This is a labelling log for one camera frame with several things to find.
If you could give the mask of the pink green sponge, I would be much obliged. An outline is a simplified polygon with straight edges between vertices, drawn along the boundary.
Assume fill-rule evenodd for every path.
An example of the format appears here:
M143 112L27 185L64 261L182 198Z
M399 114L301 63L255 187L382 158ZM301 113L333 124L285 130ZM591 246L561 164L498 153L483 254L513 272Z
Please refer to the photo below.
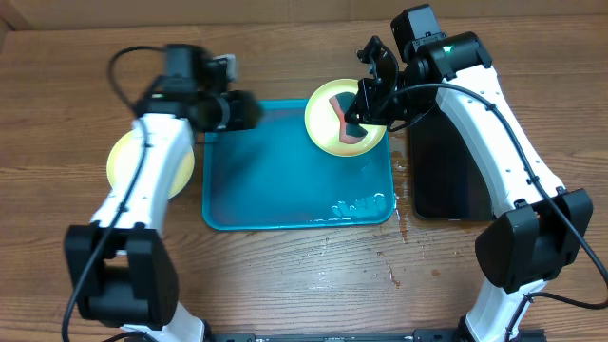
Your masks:
M329 99L332 110L339 121L339 141L341 143L359 143L368 134L368 131L359 124L347 122L347 113L354 101L355 95L350 92L340 92Z

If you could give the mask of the yellow-green plate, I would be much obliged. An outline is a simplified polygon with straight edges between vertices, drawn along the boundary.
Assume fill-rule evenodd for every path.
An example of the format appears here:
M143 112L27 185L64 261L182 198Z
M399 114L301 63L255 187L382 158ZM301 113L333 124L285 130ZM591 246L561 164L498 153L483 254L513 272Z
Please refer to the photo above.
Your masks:
M386 134L382 125L362 124L364 137L346 134L345 109L338 107L334 97L340 93L355 95L354 79L338 79L319 87L305 108L305 126L311 140L325 152L338 157L355 157L370 152Z
M134 131L124 134L110 150L107 163L106 175L111 187L114 187L121 179L130 179L129 169L135 166L137 153L140 147L132 141ZM174 178L169 198L177 196L190 181L195 167L195 153L193 149L181 160L180 167Z

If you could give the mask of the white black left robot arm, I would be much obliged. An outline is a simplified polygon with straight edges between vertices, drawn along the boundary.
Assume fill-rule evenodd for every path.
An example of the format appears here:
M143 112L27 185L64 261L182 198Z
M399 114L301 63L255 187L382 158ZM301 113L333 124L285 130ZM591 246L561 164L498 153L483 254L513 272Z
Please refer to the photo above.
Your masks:
M119 328L132 341L207 341L207 323L180 303L179 277L162 243L170 190L199 133L255 128L262 110L254 94L232 90L237 60L203 47L158 47L164 71L132 102L115 76L118 51L108 62L108 82L134 116L139 148L128 179L118 180L86 225L71 225L64 251L72 283L61 336L69 339L74 312Z

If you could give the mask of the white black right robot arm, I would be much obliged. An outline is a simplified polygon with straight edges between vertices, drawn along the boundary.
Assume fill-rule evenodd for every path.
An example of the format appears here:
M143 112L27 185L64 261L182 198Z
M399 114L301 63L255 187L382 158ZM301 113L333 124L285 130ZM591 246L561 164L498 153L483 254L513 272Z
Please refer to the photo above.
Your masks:
M455 126L488 190L494 221L478 235L484 283L456 328L414 332L416 341L542 341L520 323L546 284L588 249L587 192L569 191L546 166L511 111L492 58L473 32L444 33L429 5L390 24L397 50L372 37L357 53L370 68L341 100L348 135L368 125L408 127L432 109Z

